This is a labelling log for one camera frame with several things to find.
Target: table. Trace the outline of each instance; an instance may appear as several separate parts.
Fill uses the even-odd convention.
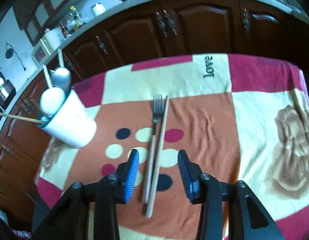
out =
[[[309,98],[298,67],[245,55],[188,55],[110,70],[74,89],[97,131],[81,149],[59,145],[53,164],[38,171],[37,189],[48,206],[73,182],[93,183],[114,172],[136,148],[134,194],[127,205],[117,205],[121,238],[194,239],[200,205],[186,198],[177,166],[177,153],[185,149],[219,181],[244,180],[285,239],[302,239],[309,230]],[[171,99],[156,202],[147,219],[141,195],[156,94]]]

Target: hanging black cord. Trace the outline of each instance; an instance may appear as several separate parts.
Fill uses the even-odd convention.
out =
[[[17,56],[18,59],[20,60],[21,65],[23,66],[24,71],[26,71],[27,69],[26,69],[25,66],[23,65],[22,60],[20,59],[18,53],[14,50],[13,46],[12,46],[11,44],[7,43],[7,42],[6,42],[6,50],[8,50],[8,48],[7,48],[8,45],[13,49],[13,52],[15,52],[16,56]]]

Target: magenta dot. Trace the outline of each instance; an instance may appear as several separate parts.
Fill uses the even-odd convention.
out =
[[[177,142],[183,138],[183,131],[180,129],[170,129],[165,133],[166,142]]]
[[[115,167],[112,164],[108,163],[102,166],[101,168],[102,176],[107,176],[111,173],[115,173]]]

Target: cream dot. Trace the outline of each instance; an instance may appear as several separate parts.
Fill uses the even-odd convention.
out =
[[[165,149],[160,154],[160,166],[169,168],[178,163],[178,151],[175,149]]]
[[[105,149],[105,155],[110,159],[119,158],[123,153],[123,148],[120,144],[111,144]]]
[[[145,162],[145,160],[147,159],[147,156],[148,156],[148,150],[144,147],[134,147],[128,152],[128,158],[129,158],[131,151],[133,149],[136,149],[139,152],[139,164]]]
[[[143,179],[143,175],[141,172],[138,171],[136,174],[135,187],[138,186],[142,182],[142,179]]]
[[[136,132],[136,140],[139,142],[149,142],[152,135],[152,128],[145,127]]]

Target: fork head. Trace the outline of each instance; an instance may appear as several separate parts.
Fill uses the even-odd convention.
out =
[[[162,95],[155,95],[153,97],[152,106],[152,121],[154,123],[161,122],[164,117],[164,101]]]

